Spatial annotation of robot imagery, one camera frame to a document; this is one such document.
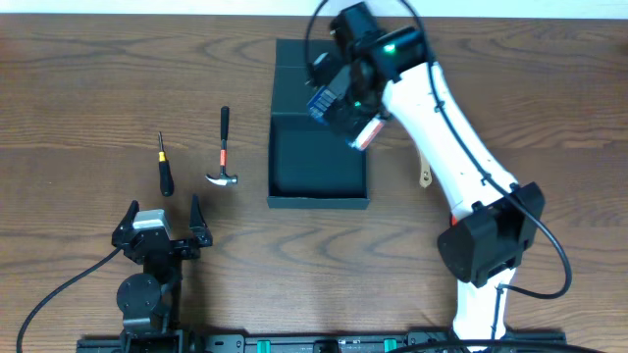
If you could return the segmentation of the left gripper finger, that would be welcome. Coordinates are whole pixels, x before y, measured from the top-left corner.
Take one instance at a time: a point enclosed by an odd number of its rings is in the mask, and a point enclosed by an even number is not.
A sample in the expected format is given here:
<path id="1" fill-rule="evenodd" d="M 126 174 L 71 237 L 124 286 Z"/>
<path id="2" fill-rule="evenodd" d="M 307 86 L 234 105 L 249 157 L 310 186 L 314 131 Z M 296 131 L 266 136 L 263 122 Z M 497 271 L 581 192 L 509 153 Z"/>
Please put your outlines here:
<path id="1" fill-rule="evenodd" d="M 189 214 L 189 229 L 191 231 L 204 231 L 207 229 L 206 222 L 201 212 L 199 197 L 192 195 Z"/>
<path id="2" fill-rule="evenodd" d="M 119 230 L 127 230 L 132 228 L 132 224 L 136 214 L 139 211 L 139 204 L 136 200 L 132 200 L 131 204 L 119 223 Z"/>

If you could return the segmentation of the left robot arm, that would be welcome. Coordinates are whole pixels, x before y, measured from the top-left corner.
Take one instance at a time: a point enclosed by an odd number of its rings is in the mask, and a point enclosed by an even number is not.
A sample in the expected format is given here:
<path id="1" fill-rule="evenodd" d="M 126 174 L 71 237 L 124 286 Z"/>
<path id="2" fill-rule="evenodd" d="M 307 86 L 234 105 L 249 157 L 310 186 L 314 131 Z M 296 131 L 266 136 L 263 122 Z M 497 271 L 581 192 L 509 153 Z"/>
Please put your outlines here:
<path id="1" fill-rule="evenodd" d="M 123 314 L 123 351 L 182 352 L 189 345 L 188 335 L 177 328 L 182 262 L 198 259 L 201 250 L 213 244 L 196 195 L 191 201 L 189 229 L 191 237 L 173 239 L 163 209 L 141 211 L 133 200 L 113 231 L 112 245 L 142 266 L 142 271 L 126 278 L 117 291 L 117 305 Z"/>

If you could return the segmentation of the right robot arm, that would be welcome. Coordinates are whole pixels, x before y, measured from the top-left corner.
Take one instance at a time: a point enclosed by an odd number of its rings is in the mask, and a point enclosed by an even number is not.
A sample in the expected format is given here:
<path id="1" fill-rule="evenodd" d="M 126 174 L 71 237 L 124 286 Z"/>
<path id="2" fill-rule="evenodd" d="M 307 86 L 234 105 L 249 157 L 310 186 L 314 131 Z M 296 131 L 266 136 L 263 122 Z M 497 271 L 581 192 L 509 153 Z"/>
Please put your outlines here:
<path id="1" fill-rule="evenodd" d="M 457 280 L 453 334 L 472 350 L 506 336 L 505 298 L 541 229 L 540 188 L 521 185 L 484 145 L 450 93 L 421 22 L 379 26 L 364 3 L 331 21 L 338 54 L 308 58 L 309 115 L 366 148 L 396 120 L 436 175 L 450 212 L 438 249 Z"/>

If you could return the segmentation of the orange scraper wooden handle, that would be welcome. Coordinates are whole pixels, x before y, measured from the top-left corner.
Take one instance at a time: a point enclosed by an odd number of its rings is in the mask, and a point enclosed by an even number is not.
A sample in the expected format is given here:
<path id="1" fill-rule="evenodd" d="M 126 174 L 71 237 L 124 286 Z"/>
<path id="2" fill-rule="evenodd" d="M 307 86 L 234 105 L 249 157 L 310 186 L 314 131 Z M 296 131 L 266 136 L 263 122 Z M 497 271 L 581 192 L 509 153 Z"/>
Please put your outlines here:
<path id="1" fill-rule="evenodd" d="M 420 185 L 427 188 L 433 181 L 431 166 L 422 151 L 418 151 L 418 156 L 420 159 Z"/>

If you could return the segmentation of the blue precision screwdriver set case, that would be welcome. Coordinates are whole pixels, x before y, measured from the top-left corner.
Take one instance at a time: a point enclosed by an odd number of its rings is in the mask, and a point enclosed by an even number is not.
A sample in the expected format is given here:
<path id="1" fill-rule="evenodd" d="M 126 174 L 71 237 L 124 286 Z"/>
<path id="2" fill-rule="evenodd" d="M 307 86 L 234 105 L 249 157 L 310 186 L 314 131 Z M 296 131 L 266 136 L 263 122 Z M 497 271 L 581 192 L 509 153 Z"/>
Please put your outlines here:
<path id="1" fill-rule="evenodd" d="M 314 94 L 307 103 L 307 110 L 311 118 L 359 151 L 365 150 L 386 124 L 378 108 L 335 94 L 328 86 Z"/>

